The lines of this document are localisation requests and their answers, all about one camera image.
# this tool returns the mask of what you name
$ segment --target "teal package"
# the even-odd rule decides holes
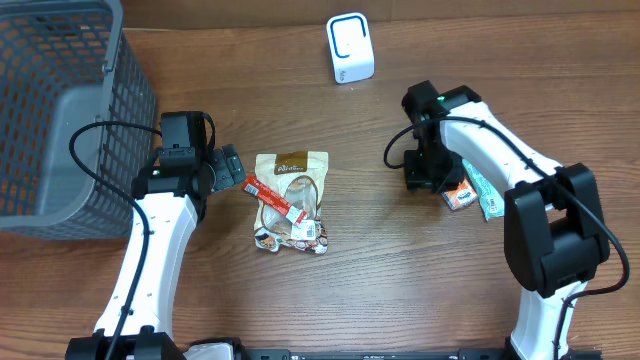
[[[470,162],[462,159],[462,165],[467,170],[469,180],[478,193],[478,201],[482,207],[485,221],[504,216],[504,200],[498,190]]]

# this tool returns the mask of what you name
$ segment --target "basket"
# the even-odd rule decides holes
[[[68,144],[100,120],[153,126],[156,99],[107,1],[0,1],[0,231],[113,238],[131,206],[73,162]],[[129,193],[152,135],[118,126],[76,141],[82,162]]]

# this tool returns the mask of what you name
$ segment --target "tabletop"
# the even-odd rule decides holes
[[[187,246],[174,304],[176,343],[240,337],[296,351],[438,351],[501,347],[520,286],[503,254],[501,219],[452,212],[439,195],[409,193],[382,153],[409,125],[400,101],[431,80],[468,85],[541,153],[596,175],[608,226],[640,265],[640,12],[467,18],[371,24],[373,78],[333,79],[324,26],[129,31],[159,112],[202,110],[218,144],[247,172],[260,153],[327,151],[315,256],[256,248],[258,203],[239,188],[209,198]],[[391,151],[399,162],[410,136]],[[0,358],[61,358],[89,336],[122,262],[126,239],[0,237]],[[589,288],[615,283],[615,255]],[[581,299],[575,349],[637,358],[640,281]]]

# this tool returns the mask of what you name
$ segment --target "bin handle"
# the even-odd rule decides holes
[[[118,56],[118,48],[120,47],[120,38],[122,36],[122,20],[123,11],[122,4],[119,0],[105,0],[111,8],[113,22],[111,23],[111,34],[109,34],[109,46],[102,64],[102,72],[107,74],[116,67],[116,57]]]

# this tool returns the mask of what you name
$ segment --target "orange and white package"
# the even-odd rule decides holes
[[[467,178],[464,178],[464,181],[458,185],[457,189],[447,191],[443,193],[442,196],[451,210],[465,208],[473,204],[473,202],[478,198],[478,194],[473,190],[473,187],[471,187]]]

